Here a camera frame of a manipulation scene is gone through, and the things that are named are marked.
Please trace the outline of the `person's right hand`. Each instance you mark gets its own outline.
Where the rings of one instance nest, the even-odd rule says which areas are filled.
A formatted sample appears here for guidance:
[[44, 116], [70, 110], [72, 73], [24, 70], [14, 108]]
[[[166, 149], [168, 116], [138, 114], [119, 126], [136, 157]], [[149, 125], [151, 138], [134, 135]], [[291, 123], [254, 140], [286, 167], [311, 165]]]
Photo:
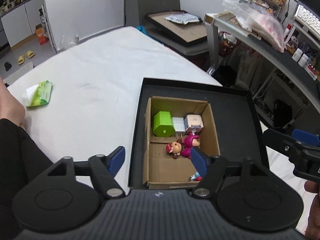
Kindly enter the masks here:
[[307, 180], [304, 184], [304, 189], [309, 193], [315, 193], [315, 197], [310, 207], [308, 226], [305, 236], [309, 239], [320, 238], [320, 207], [319, 207], [319, 184]]

